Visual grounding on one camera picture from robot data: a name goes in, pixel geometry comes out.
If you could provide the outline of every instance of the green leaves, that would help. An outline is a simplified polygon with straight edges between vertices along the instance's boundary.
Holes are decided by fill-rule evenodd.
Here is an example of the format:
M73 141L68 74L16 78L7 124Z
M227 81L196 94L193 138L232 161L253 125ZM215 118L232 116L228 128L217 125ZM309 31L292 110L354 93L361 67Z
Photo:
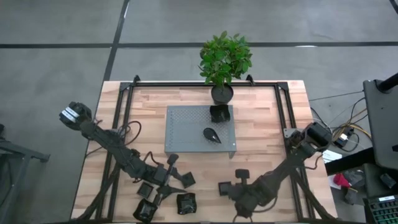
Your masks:
M203 44L200 50L200 76L206 77L205 83L213 82L217 86L231 83L232 78L241 78L252 67L250 48L244 36L239 34L228 37L226 31L213 36Z

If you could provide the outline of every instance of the potted plant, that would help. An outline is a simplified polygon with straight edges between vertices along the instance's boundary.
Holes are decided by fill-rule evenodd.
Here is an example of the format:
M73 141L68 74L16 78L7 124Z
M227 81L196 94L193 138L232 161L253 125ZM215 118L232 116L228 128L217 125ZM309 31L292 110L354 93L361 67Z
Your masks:
M213 82L211 97L216 105L227 104L234 95L230 86L232 78L241 79L251 67L252 54L244 36L227 37L224 31L219 37L205 42L200 50L200 75L206 77L205 83Z

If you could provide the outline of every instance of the keyboard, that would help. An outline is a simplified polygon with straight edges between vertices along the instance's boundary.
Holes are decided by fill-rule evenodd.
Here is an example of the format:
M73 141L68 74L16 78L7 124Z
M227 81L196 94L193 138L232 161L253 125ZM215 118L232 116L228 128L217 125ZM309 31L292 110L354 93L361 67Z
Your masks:
M372 217L373 223L398 223L398 195L369 198L365 206L368 211L367 217Z

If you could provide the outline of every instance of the gray floor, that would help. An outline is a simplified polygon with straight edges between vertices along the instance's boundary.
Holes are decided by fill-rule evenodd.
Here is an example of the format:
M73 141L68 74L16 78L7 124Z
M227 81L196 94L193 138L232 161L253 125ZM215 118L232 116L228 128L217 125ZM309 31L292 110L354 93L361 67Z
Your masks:
M0 0L0 44L111 43L123 0ZM397 41L398 15L388 0L137 0L121 42L203 42L223 30L251 42ZM310 99L362 90L362 81L398 71L398 47L252 48L257 80L304 80ZM119 49L111 80L200 80L199 49ZM32 162L15 223L65 221L87 141L59 112L71 101L95 109L109 49L0 49L0 123L6 137L51 153ZM363 94L311 101L326 122ZM360 103L356 111L365 107ZM336 126L349 118L337 118ZM360 125L369 130L366 120ZM366 137L361 145L371 145ZM363 208L333 191L339 217L364 221Z

